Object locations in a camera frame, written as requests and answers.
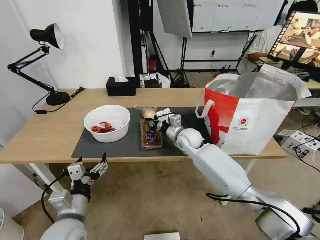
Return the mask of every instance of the desk lamp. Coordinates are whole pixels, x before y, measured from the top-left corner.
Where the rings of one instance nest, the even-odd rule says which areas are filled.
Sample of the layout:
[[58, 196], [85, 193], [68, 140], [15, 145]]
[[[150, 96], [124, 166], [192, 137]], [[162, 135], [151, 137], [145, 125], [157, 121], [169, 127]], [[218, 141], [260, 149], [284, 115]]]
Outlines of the desk lamp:
[[[54, 90], [53, 86], [40, 82], [38, 80], [35, 80], [34, 78], [28, 76], [27, 74], [21, 72], [22, 68], [30, 65], [31, 63], [49, 54], [50, 47], [46, 45], [46, 42], [50, 43], [52, 46], [56, 48], [63, 49], [63, 39], [62, 39], [59, 26], [56, 23], [53, 23], [53, 24], [50, 24], [48, 27], [46, 27], [45, 30], [31, 29], [30, 36], [33, 40], [37, 41], [42, 46], [38, 48], [36, 51], [21, 58], [20, 60], [9, 64], [8, 65], [9, 71], [14, 72], [15, 74], [18, 74], [19, 76], [47, 90], [50, 93], [50, 95], [46, 98], [46, 102], [48, 105], [56, 106], [56, 105], [67, 103], [70, 99], [70, 96], [68, 93], [58, 92]], [[24, 61], [25, 59], [29, 58], [30, 56], [40, 51], [43, 52], [42, 55], [36, 57], [33, 60]]]

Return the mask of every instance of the cardboard box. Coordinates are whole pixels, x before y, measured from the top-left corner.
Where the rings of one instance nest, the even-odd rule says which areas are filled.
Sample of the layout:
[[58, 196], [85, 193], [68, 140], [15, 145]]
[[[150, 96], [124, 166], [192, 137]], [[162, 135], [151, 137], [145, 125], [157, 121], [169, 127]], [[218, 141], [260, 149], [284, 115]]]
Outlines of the cardboard box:
[[304, 161], [311, 161], [314, 151], [320, 151], [320, 142], [318, 140], [308, 142], [312, 140], [313, 137], [310, 137], [309, 135], [303, 132], [297, 130], [283, 130], [277, 135], [283, 137], [283, 139], [280, 142], [280, 146], [284, 150], [291, 153], [296, 158], [300, 158]]

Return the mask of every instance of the black desk mat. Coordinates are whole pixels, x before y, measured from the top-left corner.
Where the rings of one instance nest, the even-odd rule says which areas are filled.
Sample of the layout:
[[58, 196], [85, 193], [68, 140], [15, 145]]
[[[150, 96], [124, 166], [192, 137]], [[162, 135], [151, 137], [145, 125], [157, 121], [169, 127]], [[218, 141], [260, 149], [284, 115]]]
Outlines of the black desk mat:
[[[204, 124], [203, 119], [198, 119], [195, 115], [195, 107], [169, 107], [171, 112], [181, 114], [182, 126], [197, 129], [206, 142], [211, 142], [211, 138]], [[94, 139], [91, 133], [84, 128], [81, 137], [73, 151], [72, 158], [100, 158], [103, 153], [108, 157], [158, 157], [158, 156], [184, 156], [182, 151], [176, 148], [173, 143], [162, 136], [163, 147], [142, 150], [140, 119], [141, 111], [135, 108], [127, 108], [131, 115], [128, 133], [120, 140], [112, 143], [102, 143]]]

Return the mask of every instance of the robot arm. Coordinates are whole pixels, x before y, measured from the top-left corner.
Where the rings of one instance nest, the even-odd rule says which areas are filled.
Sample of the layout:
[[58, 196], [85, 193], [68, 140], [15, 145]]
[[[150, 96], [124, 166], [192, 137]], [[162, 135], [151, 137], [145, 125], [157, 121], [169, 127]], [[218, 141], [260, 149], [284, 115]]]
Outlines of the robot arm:
[[[300, 236], [304, 237], [310, 233], [314, 224], [300, 209], [276, 192], [252, 186], [244, 169], [236, 161], [216, 145], [203, 144], [203, 138], [197, 130], [184, 129], [179, 114], [168, 115], [168, 119], [162, 122], [161, 131], [175, 146], [192, 158], [195, 167], [222, 194], [228, 194], [233, 199], [278, 207], [296, 220]], [[264, 207], [253, 203], [244, 206], [253, 211], [259, 211]], [[297, 231], [296, 224], [286, 214], [272, 208], [266, 208], [256, 219], [256, 224], [268, 239], [287, 239]]]
[[82, 157], [68, 166], [71, 190], [53, 192], [49, 203], [57, 210], [57, 221], [42, 235], [41, 240], [87, 240], [85, 214], [91, 198], [91, 186], [108, 168], [106, 153], [101, 163], [85, 169]]

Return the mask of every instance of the red crayfish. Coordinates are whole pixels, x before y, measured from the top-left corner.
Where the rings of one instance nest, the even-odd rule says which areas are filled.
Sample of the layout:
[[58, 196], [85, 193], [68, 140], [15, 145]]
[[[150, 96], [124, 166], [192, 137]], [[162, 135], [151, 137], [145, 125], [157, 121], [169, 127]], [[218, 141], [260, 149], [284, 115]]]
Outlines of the red crayfish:
[[92, 131], [92, 132], [98, 132], [98, 133], [106, 133], [106, 132], [112, 132], [112, 131], [115, 131], [115, 130], [116, 130], [116, 129], [113, 128], [113, 127], [111, 126], [111, 124], [108, 123], [108, 122], [101, 122], [101, 123], [99, 123], [99, 124], [104, 124], [104, 128], [102, 128], [102, 127], [97, 127], [97, 126], [93, 126], [93, 127], [91, 127], [91, 131]]

